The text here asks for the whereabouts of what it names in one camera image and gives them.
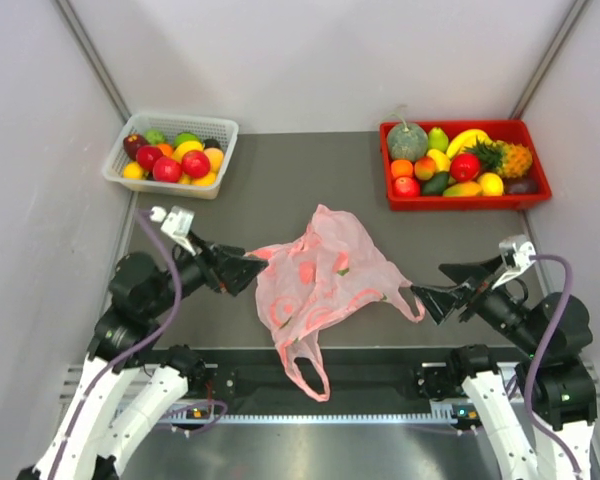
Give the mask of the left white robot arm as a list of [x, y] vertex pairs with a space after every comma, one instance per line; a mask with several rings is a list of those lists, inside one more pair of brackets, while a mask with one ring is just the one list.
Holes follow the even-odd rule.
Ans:
[[109, 283], [111, 304], [98, 320], [73, 398], [51, 444], [21, 479], [117, 479], [173, 404], [206, 388], [202, 357], [186, 345], [153, 348], [181, 301], [206, 287], [236, 296], [268, 265], [243, 249], [194, 238], [175, 247], [167, 267], [133, 252], [118, 261]]

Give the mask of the dark green avocado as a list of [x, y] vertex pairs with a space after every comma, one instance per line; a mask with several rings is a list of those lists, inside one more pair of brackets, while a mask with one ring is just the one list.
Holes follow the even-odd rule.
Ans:
[[449, 186], [449, 180], [450, 174], [448, 171], [437, 172], [422, 184], [421, 195], [425, 197], [442, 196]]

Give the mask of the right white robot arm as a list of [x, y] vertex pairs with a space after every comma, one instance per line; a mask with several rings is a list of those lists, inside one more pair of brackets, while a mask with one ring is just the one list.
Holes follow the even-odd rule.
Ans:
[[[529, 308], [506, 286], [538, 261], [559, 263], [564, 286]], [[452, 285], [411, 288], [434, 322], [452, 314], [460, 321], [477, 316], [524, 357], [505, 382], [487, 346], [454, 348], [444, 366], [419, 369], [419, 395], [432, 401], [466, 397], [477, 417], [458, 413], [456, 430], [476, 427], [486, 434], [504, 479], [590, 478], [597, 391], [580, 354], [593, 335], [586, 306], [572, 294], [570, 263], [558, 255], [509, 254], [439, 269]]]

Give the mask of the pink printed plastic bag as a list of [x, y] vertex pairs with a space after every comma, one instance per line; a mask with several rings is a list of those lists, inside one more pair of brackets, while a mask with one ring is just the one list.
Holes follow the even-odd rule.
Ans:
[[425, 317], [419, 300], [410, 306], [400, 293], [412, 282], [381, 253], [350, 212], [320, 204], [299, 238], [251, 254], [268, 261], [257, 277], [258, 318], [269, 329], [288, 377], [318, 402], [327, 401], [330, 394], [311, 389], [294, 362], [309, 360], [327, 380], [320, 331], [376, 302], [392, 305], [413, 323]]

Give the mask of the red pomegranate fruit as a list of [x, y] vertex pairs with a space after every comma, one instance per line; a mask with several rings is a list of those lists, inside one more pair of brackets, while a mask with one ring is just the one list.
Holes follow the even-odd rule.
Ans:
[[471, 153], [457, 155], [450, 164], [450, 175], [458, 183], [474, 180], [482, 168], [480, 159]]

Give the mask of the green yellow fruit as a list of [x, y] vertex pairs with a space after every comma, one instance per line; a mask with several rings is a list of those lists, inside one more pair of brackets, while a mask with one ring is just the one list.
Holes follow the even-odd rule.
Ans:
[[441, 127], [433, 127], [428, 133], [428, 148], [445, 153], [448, 146], [449, 138], [446, 132]]

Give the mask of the orange fruit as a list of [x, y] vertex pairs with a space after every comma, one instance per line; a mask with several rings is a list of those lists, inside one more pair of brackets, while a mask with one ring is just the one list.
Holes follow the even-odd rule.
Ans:
[[393, 179], [401, 177], [413, 177], [413, 163], [407, 159], [397, 159], [391, 162], [390, 172]]

